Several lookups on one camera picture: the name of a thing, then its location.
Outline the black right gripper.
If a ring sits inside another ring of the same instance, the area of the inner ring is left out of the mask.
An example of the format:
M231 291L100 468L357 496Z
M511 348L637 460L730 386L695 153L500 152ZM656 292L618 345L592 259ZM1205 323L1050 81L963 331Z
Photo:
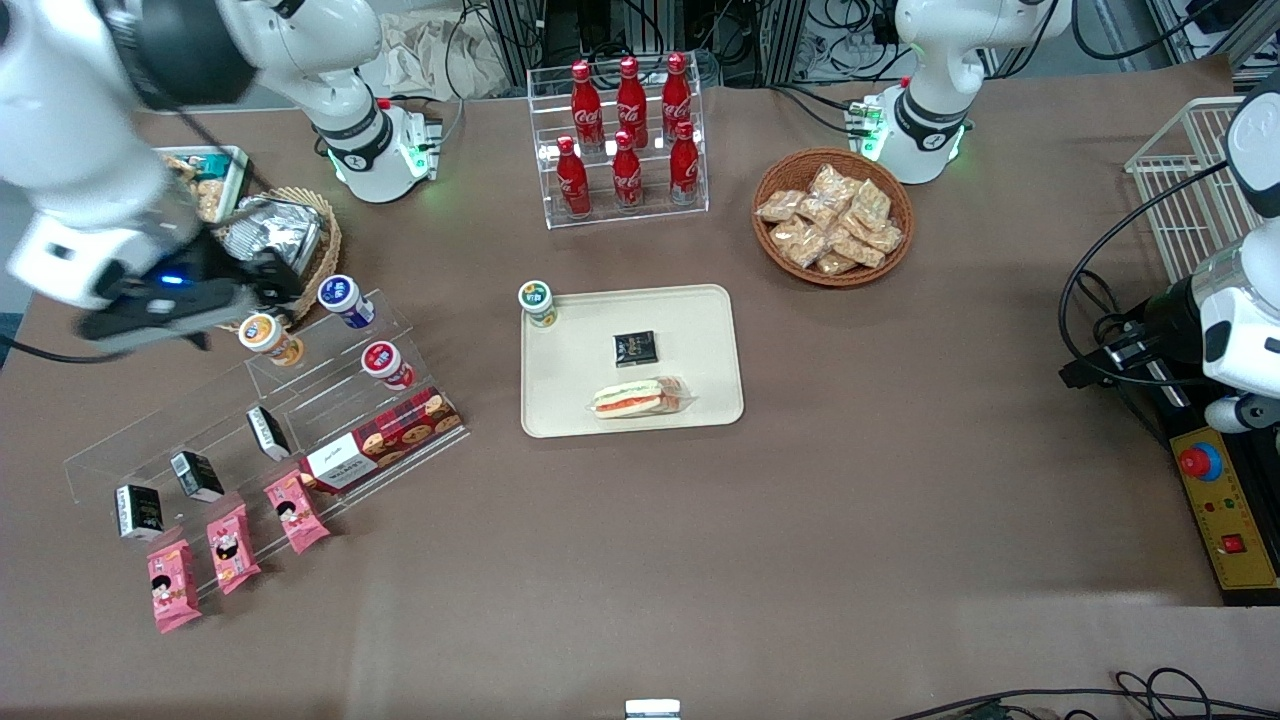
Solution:
M127 282L106 307L82 315L78 337L106 354L169 340L206 348L215 325L247 316L259 304L291 306L303 290L276 250L259 250L244 269L221 250L186 250Z

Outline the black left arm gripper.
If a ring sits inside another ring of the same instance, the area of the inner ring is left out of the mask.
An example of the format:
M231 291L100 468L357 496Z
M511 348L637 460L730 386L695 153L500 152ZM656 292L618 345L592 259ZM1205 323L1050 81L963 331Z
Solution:
M1068 342L1071 360L1059 370L1071 389L1091 386L1180 391L1213 387L1202 370L1202 332L1188 279L1135 306L1121 310L1100 275L1087 275L1082 290L1101 315L1092 323L1092 350Z

